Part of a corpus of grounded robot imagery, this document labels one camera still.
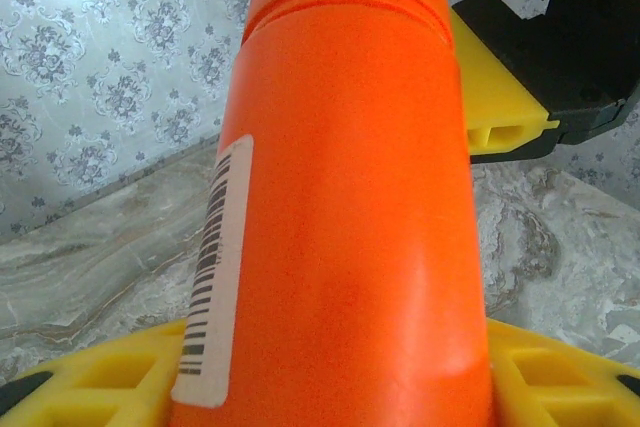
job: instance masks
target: orange plastic bottle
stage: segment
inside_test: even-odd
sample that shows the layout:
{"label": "orange plastic bottle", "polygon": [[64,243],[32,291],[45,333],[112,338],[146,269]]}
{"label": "orange plastic bottle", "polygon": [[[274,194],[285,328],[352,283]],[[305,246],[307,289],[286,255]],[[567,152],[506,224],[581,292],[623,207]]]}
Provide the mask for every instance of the orange plastic bottle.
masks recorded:
{"label": "orange plastic bottle", "polygon": [[171,426],[493,425],[446,0],[252,0],[217,162]]}

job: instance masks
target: gray marble floor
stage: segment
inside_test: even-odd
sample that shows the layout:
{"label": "gray marble floor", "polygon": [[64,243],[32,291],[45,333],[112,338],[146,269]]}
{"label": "gray marble floor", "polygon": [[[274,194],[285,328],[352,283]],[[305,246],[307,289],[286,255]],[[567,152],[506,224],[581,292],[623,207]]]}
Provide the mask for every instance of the gray marble floor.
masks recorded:
{"label": "gray marble floor", "polygon": [[[213,149],[0,245],[0,383],[185,314]],[[640,366],[640,213],[568,174],[474,167],[487,312]]]}

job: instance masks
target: barcode label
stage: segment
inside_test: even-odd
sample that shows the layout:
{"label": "barcode label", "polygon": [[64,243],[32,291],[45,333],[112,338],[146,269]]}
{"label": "barcode label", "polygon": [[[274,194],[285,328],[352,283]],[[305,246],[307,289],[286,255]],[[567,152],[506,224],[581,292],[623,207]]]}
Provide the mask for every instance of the barcode label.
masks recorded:
{"label": "barcode label", "polygon": [[229,391],[231,351],[249,195],[253,138],[218,155],[196,265],[173,400],[219,407]]}

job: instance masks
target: black plastic part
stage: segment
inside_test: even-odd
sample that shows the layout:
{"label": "black plastic part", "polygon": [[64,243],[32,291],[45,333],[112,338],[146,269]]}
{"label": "black plastic part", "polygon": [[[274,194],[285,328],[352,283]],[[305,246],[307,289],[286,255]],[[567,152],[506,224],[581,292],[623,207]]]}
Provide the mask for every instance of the black plastic part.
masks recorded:
{"label": "black plastic part", "polygon": [[0,387],[0,417],[13,409],[52,376],[52,372],[38,372]]}
{"label": "black plastic part", "polygon": [[619,375],[618,381],[640,399],[640,379],[631,375]]}
{"label": "black plastic part", "polygon": [[560,121],[553,134],[473,162],[542,157],[557,143],[579,144],[622,125],[640,100],[640,0],[550,0],[544,15],[528,20],[501,0],[453,8],[549,120]]}

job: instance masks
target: floral wallpaper pattern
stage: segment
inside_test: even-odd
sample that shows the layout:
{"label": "floral wallpaper pattern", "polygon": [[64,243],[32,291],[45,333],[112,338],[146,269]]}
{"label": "floral wallpaper pattern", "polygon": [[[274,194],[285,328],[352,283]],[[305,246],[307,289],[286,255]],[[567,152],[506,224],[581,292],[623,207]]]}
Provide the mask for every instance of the floral wallpaper pattern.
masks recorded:
{"label": "floral wallpaper pattern", "polygon": [[[545,7],[505,2],[528,16]],[[0,4],[0,242],[214,141],[248,5]],[[548,161],[640,206],[637,122]]]}

